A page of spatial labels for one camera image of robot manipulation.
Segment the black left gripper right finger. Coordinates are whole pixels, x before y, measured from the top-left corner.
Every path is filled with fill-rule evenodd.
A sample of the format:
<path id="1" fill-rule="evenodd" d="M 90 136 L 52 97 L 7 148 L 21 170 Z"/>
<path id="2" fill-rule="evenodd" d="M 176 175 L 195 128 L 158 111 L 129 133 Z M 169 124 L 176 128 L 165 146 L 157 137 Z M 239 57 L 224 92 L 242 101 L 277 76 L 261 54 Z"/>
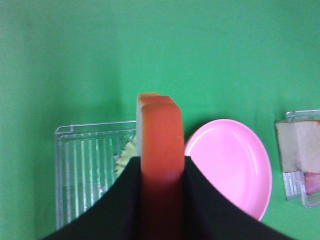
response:
<path id="1" fill-rule="evenodd" d="M 185 240 L 289 240 L 290 236 L 256 220 L 224 197 L 191 157 L 183 172 Z"/>

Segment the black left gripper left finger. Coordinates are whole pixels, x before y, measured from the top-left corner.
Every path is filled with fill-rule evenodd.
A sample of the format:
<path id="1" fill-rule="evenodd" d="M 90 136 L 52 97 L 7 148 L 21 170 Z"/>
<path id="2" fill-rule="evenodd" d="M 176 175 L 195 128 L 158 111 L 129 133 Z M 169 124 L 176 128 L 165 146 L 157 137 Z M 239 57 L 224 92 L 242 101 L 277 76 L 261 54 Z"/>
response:
<path id="1" fill-rule="evenodd" d="M 44 240 L 140 240 L 141 159 L 132 157 L 111 188 L 86 212 Z"/>

